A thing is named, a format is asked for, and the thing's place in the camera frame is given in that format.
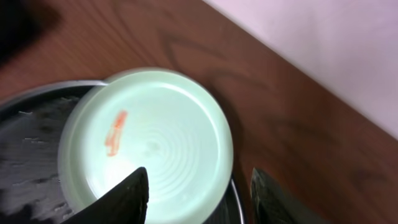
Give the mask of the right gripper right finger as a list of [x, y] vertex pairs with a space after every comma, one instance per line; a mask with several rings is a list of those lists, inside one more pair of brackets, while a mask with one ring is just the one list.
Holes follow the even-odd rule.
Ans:
[[254, 168], [251, 176], [254, 222], [262, 224], [328, 224], [291, 193], [282, 189], [269, 174]]

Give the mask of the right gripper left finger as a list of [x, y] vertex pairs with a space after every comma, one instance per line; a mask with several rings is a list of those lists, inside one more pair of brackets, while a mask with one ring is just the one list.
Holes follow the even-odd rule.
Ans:
[[140, 167], [63, 224], [144, 224], [148, 201], [148, 175]]

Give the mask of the light blue plate back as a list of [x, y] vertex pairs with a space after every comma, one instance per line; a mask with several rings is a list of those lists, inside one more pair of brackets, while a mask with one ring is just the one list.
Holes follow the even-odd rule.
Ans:
[[204, 223], [233, 169], [231, 130], [197, 82], [160, 68], [127, 70], [74, 107], [58, 148], [65, 200], [80, 212], [140, 167], [147, 223]]

